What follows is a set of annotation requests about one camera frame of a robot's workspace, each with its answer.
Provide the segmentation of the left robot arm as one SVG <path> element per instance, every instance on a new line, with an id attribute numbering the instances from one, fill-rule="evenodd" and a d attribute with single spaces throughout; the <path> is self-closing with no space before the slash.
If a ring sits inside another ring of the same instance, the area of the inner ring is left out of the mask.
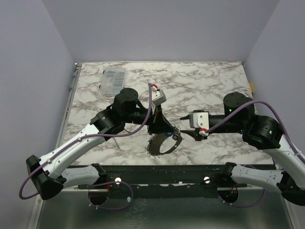
<path id="1" fill-rule="evenodd" d="M 148 126 L 148 133 L 153 135 L 150 147 L 156 147 L 157 141 L 164 142 L 170 136 L 179 145 L 182 140 L 179 130 L 162 113 L 161 103 L 165 101 L 165 96 L 159 89 L 153 91 L 154 88 L 154 85 L 148 85 L 148 108 L 140 103 L 136 90 L 123 88 L 110 106 L 98 112 L 68 142 L 41 157 L 30 156 L 26 160 L 29 173 L 26 180 L 32 181 L 37 194 L 43 200 L 48 200 L 72 186 L 101 188 L 107 180 L 107 174 L 100 165 L 75 168 L 70 168 L 70 165 L 110 138 L 131 136 L 145 125 Z"/>

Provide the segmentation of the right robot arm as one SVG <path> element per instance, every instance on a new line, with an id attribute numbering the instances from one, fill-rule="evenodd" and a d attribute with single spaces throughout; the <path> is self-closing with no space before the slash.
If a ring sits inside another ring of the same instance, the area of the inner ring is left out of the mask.
<path id="1" fill-rule="evenodd" d="M 216 187 L 254 185 L 273 190 L 285 200 L 304 206 L 305 156 L 292 143 L 277 114 L 272 118 L 254 113 L 256 102 L 239 92 L 227 94 L 223 99 L 223 115 L 194 110 L 183 117 L 189 120 L 192 128 L 183 133 L 196 141 L 205 140 L 210 134 L 239 133 L 245 143 L 271 156 L 282 169 L 259 170 L 227 162 L 220 173 L 205 183 Z"/>

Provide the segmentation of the metal key ring plate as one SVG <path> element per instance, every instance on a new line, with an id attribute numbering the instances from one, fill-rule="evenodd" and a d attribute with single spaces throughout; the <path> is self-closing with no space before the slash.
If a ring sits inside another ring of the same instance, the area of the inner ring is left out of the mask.
<path id="1" fill-rule="evenodd" d="M 173 135 L 179 135 L 180 138 L 177 141 L 174 141 L 172 139 Z M 177 132 L 172 133 L 172 136 L 167 137 L 166 134 L 152 135 L 146 147 L 147 153 L 153 157 L 158 157 L 174 152 L 182 142 L 183 138 L 179 129 Z"/>

